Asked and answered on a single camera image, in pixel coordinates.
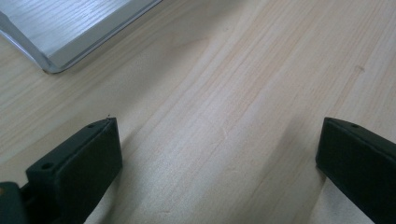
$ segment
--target light wood grain surface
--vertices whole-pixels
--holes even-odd
[[[59,75],[0,52],[0,181],[117,117],[87,223],[306,223],[324,117],[396,141],[392,0],[164,0]]]

